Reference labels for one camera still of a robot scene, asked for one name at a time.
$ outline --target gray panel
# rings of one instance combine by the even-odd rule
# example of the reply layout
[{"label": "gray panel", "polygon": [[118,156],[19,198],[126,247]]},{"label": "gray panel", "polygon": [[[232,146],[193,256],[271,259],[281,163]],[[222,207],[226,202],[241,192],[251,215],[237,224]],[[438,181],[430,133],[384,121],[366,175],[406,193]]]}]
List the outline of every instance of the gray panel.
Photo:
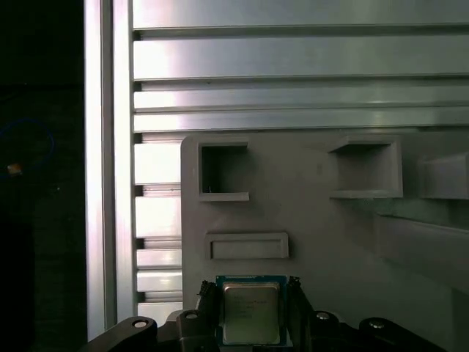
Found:
[{"label": "gray panel", "polygon": [[469,73],[467,35],[155,40],[133,52],[137,81]]},{"label": "gray panel", "polygon": [[[444,150],[452,153],[453,148],[467,141],[464,131],[395,134],[402,143],[405,182],[413,179],[422,155]],[[235,171],[245,175],[237,179],[236,186],[249,192],[250,202],[200,203],[193,170],[199,143],[210,135],[194,135],[182,143],[185,307],[195,304],[193,293],[203,279],[214,280],[216,275],[289,274],[303,279],[302,287],[315,307],[338,312],[352,326],[364,318],[381,316],[452,349],[452,288],[379,257],[374,252],[377,240],[372,213],[361,212],[353,206],[358,202],[374,210],[379,204],[385,207],[390,203],[391,210],[418,215],[426,209],[426,203],[416,204],[406,198],[396,204],[390,200],[379,203],[375,199],[330,199],[330,192],[335,189],[336,168],[328,151],[330,143],[344,136],[343,133],[265,131],[229,136],[249,140],[249,157]],[[236,265],[232,260],[205,259],[204,234],[228,232],[287,232],[290,257],[288,260],[236,260]],[[442,253],[434,259],[446,260],[446,256]]]},{"label": "gray panel", "polygon": [[181,310],[182,303],[139,303],[138,312],[142,317],[152,318],[158,327],[163,326],[167,317],[174,311]]},{"label": "gray panel", "polygon": [[207,259],[283,259],[288,256],[285,232],[205,235]]},{"label": "gray panel", "polygon": [[268,128],[469,126],[469,108],[293,109],[136,115],[135,132]]},{"label": "gray panel", "polygon": [[137,268],[178,268],[182,267],[181,249],[139,249]]},{"label": "gray panel", "polygon": [[136,197],[137,238],[180,238],[179,197]]},{"label": "gray panel", "polygon": [[135,183],[180,182],[180,142],[135,145]]},{"label": "gray panel", "polygon": [[180,269],[138,271],[137,291],[181,291],[182,272]]},{"label": "gray panel", "polygon": [[376,226],[381,256],[469,293],[469,231],[385,217]]},{"label": "gray panel", "polygon": [[467,23],[464,0],[134,0],[133,26],[324,26]]},{"label": "gray panel", "polygon": [[423,198],[469,199],[469,153],[425,158],[418,166]]},{"label": "gray panel", "polygon": [[[199,85],[187,90],[164,87],[163,91],[136,92],[133,101],[137,112],[469,105],[469,86],[454,81],[446,84],[412,81],[293,84],[287,81],[247,86],[219,84],[218,89],[216,84],[211,84],[211,87]],[[153,84],[146,85],[146,89],[161,88]]]}]

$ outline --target processor chip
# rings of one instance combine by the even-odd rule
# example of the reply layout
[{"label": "processor chip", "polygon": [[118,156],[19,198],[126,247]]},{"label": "processor chip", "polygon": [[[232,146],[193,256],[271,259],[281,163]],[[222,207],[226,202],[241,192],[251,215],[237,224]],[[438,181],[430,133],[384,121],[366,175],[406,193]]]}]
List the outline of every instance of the processor chip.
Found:
[{"label": "processor chip", "polygon": [[223,344],[280,343],[278,282],[224,282]]}]

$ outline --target rectangular slot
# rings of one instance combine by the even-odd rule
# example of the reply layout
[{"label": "rectangular slot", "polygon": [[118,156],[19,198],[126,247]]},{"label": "rectangular slot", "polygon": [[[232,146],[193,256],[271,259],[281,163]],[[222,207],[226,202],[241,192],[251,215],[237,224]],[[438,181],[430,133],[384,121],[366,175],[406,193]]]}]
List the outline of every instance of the rectangular slot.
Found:
[{"label": "rectangular slot", "polygon": [[[134,29],[195,29],[252,26],[379,26],[467,23],[461,2],[414,0],[134,0]],[[373,15],[354,15],[358,9]]]},{"label": "rectangular slot", "polygon": [[[136,81],[165,81],[461,75],[468,72],[468,51],[468,35],[144,40],[133,44],[133,76]],[[438,59],[442,52],[444,60]],[[197,65],[188,65],[188,57]],[[422,57],[429,58],[425,65]]]},{"label": "rectangular slot", "polygon": [[288,234],[207,234],[208,259],[284,259],[289,257]]},{"label": "rectangular slot", "polygon": [[140,270],[137,272],[137,291],[182,291],[182,271]]},{"label": "rectangular slot", "polygon": [[346,136],[329,153],[337,162],[334,198],[402,197],[402,158],[393,136]]},{"label": "rectangular slot", "polygon": [[182,267],[181,249],[139,249],[136,259],[139,269]]},{"label": "rectangular slot", "polygon": [[199,200],[203,202],[244,202],[249,193],[242,189],[248,142],[231,141],[199,145]]},{"label": "rectangular slot", "polygon": [[137,238],[180,238],[180,197],[136,197]]},{"label": "rectangular slot", "polygon": [[421,197],[432,199],[469,199],[469,153],[418,163]]}]

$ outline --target bolt head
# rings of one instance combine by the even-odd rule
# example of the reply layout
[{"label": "bolt head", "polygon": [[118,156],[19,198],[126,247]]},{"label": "bolt head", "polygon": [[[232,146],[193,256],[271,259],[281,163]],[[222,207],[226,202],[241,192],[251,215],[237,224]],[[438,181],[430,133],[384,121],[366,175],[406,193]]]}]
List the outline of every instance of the bolt head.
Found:
[{"label": "bolt head", "polygon": [[326,312],[319,312],[316,314],[316,317],[320,320],[328,320],[330,318],[329,314]]}]

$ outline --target metal frame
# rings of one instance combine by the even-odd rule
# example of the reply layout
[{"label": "metal frame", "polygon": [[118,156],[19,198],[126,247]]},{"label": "metal frame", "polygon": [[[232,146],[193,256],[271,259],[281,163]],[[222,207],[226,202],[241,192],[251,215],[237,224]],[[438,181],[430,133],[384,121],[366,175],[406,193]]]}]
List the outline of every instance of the metal frame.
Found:
[{"label": "metal frame", "polygon": [[117,320],[137,314],[133,162],[132,1],[114,0]]},{"label": "metal frame", "polygon": [[[463,0],[451,0],[451,6],[448,5],[443,12],[439,7],[435,9],[427,6],[428,1],[419,1],[416,6],[425,9],[425,16],[419,11],[402,11],[402,7],[407,6],[407,3],[401,1],[400,7],[392,7],[394,15],[391,17],[388,17],[388,11],[380,9],[385,4],[394,4],[395,1],[377,1],[373,8],[370,7],[369,1],[359,1],[360,7],[355,3],[353,5],[356,9],[355,17],[350,17],[348,7],[344,7],[345,4],[349,6],[349,2],[338,0],[331,2],[331,8],[324,8],[325,14],[339,14],[338,17],[332,18],[332,15],[318,15],[317,8],[311,5],[311,1],[306,0],[295,3],[293,7],[288,1],[275,0],[270,5],[278,6],[270,6],[267,9],[262,0],[243,0],[243,6],[246,7],[234,17],[232,11],[226,11],[226,8],[234,6],[231,1],[209,2],[212,6],[200,7],[200,4],[188,0],[85,0],[89,339],[103,333],[118,321],[136,315],[138,311],[153,314],[157,311],[157,305],[174,307],[174,300],[170,301],[169,296],[164,296],[155,285],[163,283],[158,281],[159,278],[165,279],[165,275],[179,270],[175,268],[179,265],[177,251],[171,252],[174,253],[171,257],[174,262],[171,262],[172,267],[169,270],[159,259],[143,265],[145,268],[152,268],[149,270],[154,276],[149,290],[142,290],[149,300],[140,302],[140,308],[137,307],[136,301],[139,278],[145,279],[151,274],[138,274],[137,259],[145,253],[142,250],[155,249],[145,247],[137,252],[136,237],[143,241],[158,242],[156,238],[160,240],[168,233],[159,232],[158,236],[137,233],[137,212],[141,199],[136,199],[135,187],[138,185],[143,188],[143,197],[151,197],[152,194],[161,195],[161,192],[166,190],[161,186],[167,186],[169,181],[174,183],[171,184],[171,189],[176,189],[174,185],[179,184],[178,177],[174,177],[174,165],[178,164],[179,160],[176,155],[179,154],[173,153],[172,146],[168,147],[168,144],[173,142],[165,140],[157,150],[155,145],[148,144],[150,139],[161,142],[165,138],[178,135],[176,139],[179,140],[188,131],[207,130],[469,126],[466,118],[469,103],[465,98],[468,81],[466,79],[453,82],[454,76],[469,77],[467,65],[463,61],[458,62],[457,66],[452,62],[437,62],[437,66],[424,72],[429,74],[430,80],[425,75],[415,76],[416,72],[412,67],[402,71],[401,66],[397,65],[394,71],[387,71],[388,66],[379,62],[379,67],[386,70],[373,71],[372,77],[369,77],[369,72],[362,69],[368,66],[357,61],[356,70],[341,71],[343,76],[339,77],[339,80],[335,77],[330,81],[332,86],[344,84],[343,87],[327,88],[322,87],[324,80],[317,83],[313,79],[315,76],[323,76],[321,65],[318,66],[317,72],[312,72],[309,70],[309,61],[306,60],[302,67],[298,67],[297,72],[292,70],[296,66],[280,65],[280,62],[279,67],[286,67],[282,71],[284,76],[270,77],[266,76],[270,71],[266,70],[263,62],[257,61],[257,56],[253,55],[251,50],[256,48],[254,44],[266,43],[265,34],[271,34],[272,37],[282,33],[291,37],[299,34],[301,38],[298,43],[305,40],[312,43],[308,36],[314,37],[317,25],[320,25],[318,33],[334,34],[337,24],[342,25],[340,30],[343,30],[344,26],[355,28],[355,25],[360,24],[361,27],[355,28],[352,33],[365,37],[354,41],[358,44],[377,43],[383,47],[381,39],[370,40],[365,35],[373,34],[375,30],[381,31],[376,32],[378,34],[390,31],[395,37],[402,34],[406,37],[406,43],[411,41],[405,46],[410,53],[413,53],[413,43],[419,43],[420,39],[425,37],[433,41],[435,38],[432,35],[443,31],[445,35],[439,43],[445,47],[446,40],[451,39],[451,35],[447,35],[450,32],[446,32],[446,27],[454,26],[456,30],[463,30],[467,25],[466,22],[461,22],[460,18],[466,6]],[[304,7],[311,6],[313,7],[310,12],[304,11]],[[285,8],[297,13],[298,17],[284,16]],[[315,14],[319,22],[311,22],[310,14]],[[405,33],[393,32],[394,26],[387,26],[387,23],[394,22],[402,25],[401,29]],[[425,29],[428,33],[425,32],[426,35],[412,41],[412,36],[419,35],[413,33],[413,30],[420,26],[428,26]],[[134,31],[140,34],[136,41],[135,55]],[[237,35],[245,35],[247,40],[236,41]],[[454,42],[455,45],[452,46],[454,53],[460,51],[459,43],[465,44],[462,39],[464,38],[455,39],[457,43]],[[333,52],[330,49],[330,38],[318,40],[324,43],[328,52]],[[342,42],[348,41],[350,38],[346,37],[334,48],[343,48]],[[203,67],[187,65],[185,57],[189,55],[185,53],[189,51],[193,54],[187,46],[188,43],[194,45],[201,58],[209,57],[212,61],[202,60],[205,62]],[[243,62],[233,61],[234,59],[225,53],[224,48],[231,48],[228,45],[230,43],[237,43],[240,48],[245,49],[240,56],[252,58],[247,59],[248,66],[238,65]],[[214,50],[200,50],[207,45]],[[303,52],[301,45],[296,49],[300,54]],[[147,54],[139,55],[142,50]],[[448,58],[448,52],[441,55],[443,59]],[[340,59],[346,56],[329,57]],[[136,62],[140,60],[146,65],[149,74],[142,73],[143,65],[137,67],[135,73],[134,58]],[[220,64],[220,70],[213,71],[213,62],[218,65],[220,58],[224,59],[226,65]],[[168,63],[170,69],[165,71],[164,65],[154,65],[159,62]],[[341,62],[335,63],[328,74],[336,75],[335,67],[342,67]],[[141,92],[134,92],[134,74],[140,79]],[[354,81],[349,79],[349,74],[358,74],[360,77],[364,75],[367,79],[373,79],[368,86],[358,80],[357,87],[350,87]],[[403,75],[397,77],[403,81],[397,81],[395,75]],[[206,80],[211,83],[210,89],[205,86]],[[336,97],[337,100],[330,100],[330,97]],[[134,144],[134,133],[142,133],[143,144],[138,147]],[[164,155],[164,158],[153,158],[151,165],[142,162],[148,155],[153,154]],[[150,172],[157,167],[158,174]],[[165,208],[165,211],[169,212],[171,209],[173,208]],[[157,252],[163,253],[162,248],[158,247]],[[157,303],[150,303],[153,302],[154,295],[164,296],[168,301],[161,298]]]},{"label": "metal frame", "polygon": [[88,339],[116,321],[112,119],[112,0],[85,0]]}]

